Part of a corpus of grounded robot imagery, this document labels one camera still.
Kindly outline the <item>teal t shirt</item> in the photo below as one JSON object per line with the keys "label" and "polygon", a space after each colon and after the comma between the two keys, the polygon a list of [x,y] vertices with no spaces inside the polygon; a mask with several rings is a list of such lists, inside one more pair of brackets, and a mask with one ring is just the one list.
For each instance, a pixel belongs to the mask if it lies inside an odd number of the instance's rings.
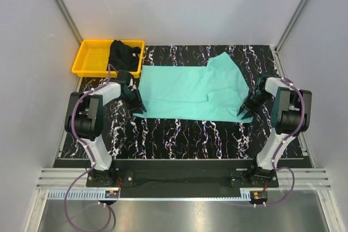
{"label": "teal t shirt", "polygon": [[141,118],[250,123],[240,113],[249,88],[223,52],[205,66],[144,66],[138,87],[146,112]]}

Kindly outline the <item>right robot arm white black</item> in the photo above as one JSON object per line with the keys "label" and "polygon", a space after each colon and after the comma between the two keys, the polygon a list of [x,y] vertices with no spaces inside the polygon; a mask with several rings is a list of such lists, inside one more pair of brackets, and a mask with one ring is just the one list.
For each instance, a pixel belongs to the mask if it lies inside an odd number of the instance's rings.
{"label": "right robot arm white black", "polygon": [[287,146],[309,127],[312,92],[298,89],[288,78],[265,73],[258,76],[255,88],[244,99],[238,115],[242,115],[243,120],[255,116],[271,98],[274,103],[270,136],[245,173],[233,177],[232,182],[240,180],[251,187],[276,186],[279,159]]}

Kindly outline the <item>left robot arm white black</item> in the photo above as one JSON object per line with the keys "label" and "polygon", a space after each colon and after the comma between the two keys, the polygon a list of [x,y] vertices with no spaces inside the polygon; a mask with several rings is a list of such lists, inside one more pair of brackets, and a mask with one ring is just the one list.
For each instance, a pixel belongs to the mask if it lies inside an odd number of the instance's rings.
{"label": "left robot arm white black", "polygon": [[133,82],[130,72],[120,70],[115,78],[108,77],[93,90],[70,94],[64,128],[85,149],[91,162],[88,178],[98,186],[113,186],[121,181],[102,138],[104,106],[119,99],[132,113],[146,112],[140,91],[133,88]]}

